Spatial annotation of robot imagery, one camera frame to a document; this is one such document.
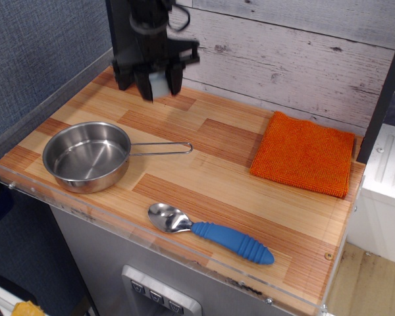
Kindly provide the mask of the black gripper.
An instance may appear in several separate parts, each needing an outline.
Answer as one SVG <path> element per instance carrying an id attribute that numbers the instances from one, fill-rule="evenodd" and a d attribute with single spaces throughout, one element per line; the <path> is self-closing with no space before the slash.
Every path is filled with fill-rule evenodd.
<path id="1" fill-rule="evenodd" d="M 134 79 L 142 99 L 153 102 L 149 76 L 154 72 L 165 72 L 171 95 L 177 95 L 182 88 L 183 70 L 200 62 L 199 42 L 171 39 L 166 30 L 156 34 L 135 33 L 142 61 L 134 65 Z"/>

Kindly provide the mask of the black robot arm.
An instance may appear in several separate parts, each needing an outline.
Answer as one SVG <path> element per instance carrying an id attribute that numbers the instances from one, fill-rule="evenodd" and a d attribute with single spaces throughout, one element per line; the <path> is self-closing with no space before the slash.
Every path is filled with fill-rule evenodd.
<path id="1" fill-rule="evenodd" d="M 187 65 L 198 63 L 199 42 L 170 39 L 169 12 L 177 7 L 187 16 L 181 32 L 190 23 L 190 13 L 176 1 L 107 1 L 112 66 L 120 90 L 135 84 L 142 99 L 153 101 L 177 95 Z"/>

